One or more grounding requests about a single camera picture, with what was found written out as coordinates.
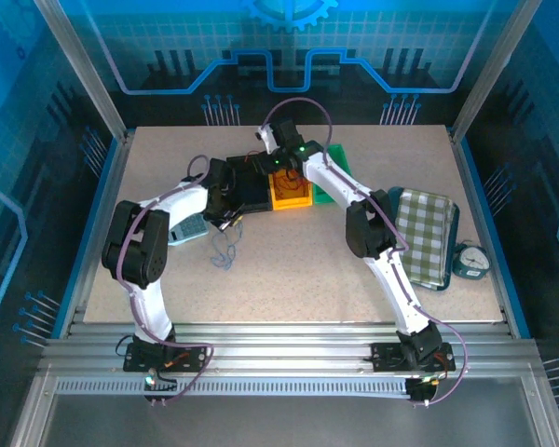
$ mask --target metal frame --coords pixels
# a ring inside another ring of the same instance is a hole
[[[524,0],[516,8],[455,125],[454,152],[462,180],[469,191],[470,205],[479,223],[479,231],[483,235],[486,235],[484,216],[480,212],[475,189],[471,188],[468,166],[464,165],[459,142],[540,1]],[[108,128],[117,139],[124,141],[124,124],[57,0],[35,0],[35,3]],[[137,385],[142,377],[120,371],[121,358],[114,353],[117,341],[122,335],[132,333],[133,326],[85,325],[82,322],[82,304],[89,297],[91,279],[98,263],[96,250],[105,237],[129,147],[129,144],[122,146],[114,164],[115,169],[110,172],[99,207],[99,219],[91,230],[86,259],[80,269],[66,316],[64,327],[67,330],[61,332],[62,339],[50,340],[44,350],[44,357],[15,431],[13,446],[40,445],[55,394],[111,395],[118,391],[122,394],[142,394],[142,388]],[[502,305],[508,310],[508,316],[511,316],[505,284],[500,280],[498,294]],[[532,414],[540,444],[559,446],[559,412],[538,349],[532,340],[513,338],[518,333],[513,318],[510,319],[510,325],[456,325],[466,337],[470,350],[468,378],[521,378],[526,406]],[[395,384],[400,378],[410,375],[401,372],[374,373],[371,364],[365,361],[370,354],[370,343],[397,342],[392,324],[184,324],[176,325],[175,330],[183,341],[207,341],[216,345],[216,355],[203,377],[204,385],[197,390],[200,393],[222,394],[223,387],[219,388],[219,385],[228,380],[236,382],[239,379],[247,386],[256,382],[257,387],[257,384],[269,384],[272,380],[301,386],[322,379],[325,384],[329,384],[332,392],[338,388],[341,392],[341,386],[354,386],[356,389],[356,384],[366,383],[370,384],[371,391],[365,388],[365,395],[379,396],[380,393],[374,392],[374,389],[382,389],[378,384]],[[457,358],[460,358],[461,346],[457,338],[448,330],[443,331],[443,338],[452,344]],[[185,379],[181,374],[178,375],[181,383]],[[238,390],[245,393],[249,388]]]

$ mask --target small box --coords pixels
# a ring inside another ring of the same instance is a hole
[[[337,166],[343,169],[348,175],[351,175],[350,167],[348,166],[348,161],[346,160],[346,152],[341,144],[332,144],[329,146],[329,151],[327,152]],[[313,185],[313,201],[315,203],[331,203],[334,200],[329,196],[329,194],[315,184]]]
[[[307,179],[297,178],[297,176],[296,172],[291,171],[290,178],[288,178],[285,169],[269,175],[273,211],[305,208],[313,205],[312,183]]]

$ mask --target green checkered cloth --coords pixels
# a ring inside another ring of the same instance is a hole
[[[410,282],[436,290],[444,285],[454,202],[446,196],[404,189],[396,226],[410,246],[402,266]]]

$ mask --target alarm clock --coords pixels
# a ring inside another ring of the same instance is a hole
[[[454,275],[466,279],[481,279],[490,268],[491,262],[483,248],[466,244],[458,244],[454,248]]]

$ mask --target gear logo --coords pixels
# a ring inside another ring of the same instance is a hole
[[[317,26],[317,19],[327,18],[327,10],[336,7],[337,0],[242,0],[242,5],[262,25],[291,33],[294,28],[304,31],[306,25]]]
[[[34,34],[35,22],[32,0],[0,0],[0,23],[18,45]]]

